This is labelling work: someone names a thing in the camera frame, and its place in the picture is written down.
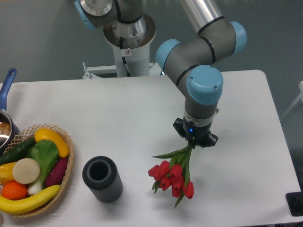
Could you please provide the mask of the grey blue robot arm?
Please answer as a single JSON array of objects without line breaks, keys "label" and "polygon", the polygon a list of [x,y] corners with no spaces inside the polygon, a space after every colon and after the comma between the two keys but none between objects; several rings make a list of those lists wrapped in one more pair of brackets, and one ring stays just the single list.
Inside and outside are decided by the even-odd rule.
[{"label": "grey blue robot arm", "polygon": [[[241,51],[247,43],[244,27],[228,22],[214,0],[183,0],[197,39],[182,44],[170,39],[156,51],[156,62],[185,97],[184,116],[173,126],[189,144],[214,146],[211,133],[223,76],[213,64]],[[119,77],[145,76],[150,70],[150,43],[155,23],[140,0],[77,0],[75,8],[89,29],[103,28],[112,46]]]}]

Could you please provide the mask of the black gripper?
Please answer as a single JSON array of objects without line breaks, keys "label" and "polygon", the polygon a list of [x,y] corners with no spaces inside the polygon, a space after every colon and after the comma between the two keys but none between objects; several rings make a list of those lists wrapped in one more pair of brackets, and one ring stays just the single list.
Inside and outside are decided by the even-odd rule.
[{"label": "black gripper", "polygon": [[207,126],[198,127],[194,125],[193,121],[187,122],[185,118],[177,118],[173,127],[180,137],[185,138],[187,144],[191,145],[191,149],[212,147],[218,141],[218,137],[210,131],[211,123]]}]

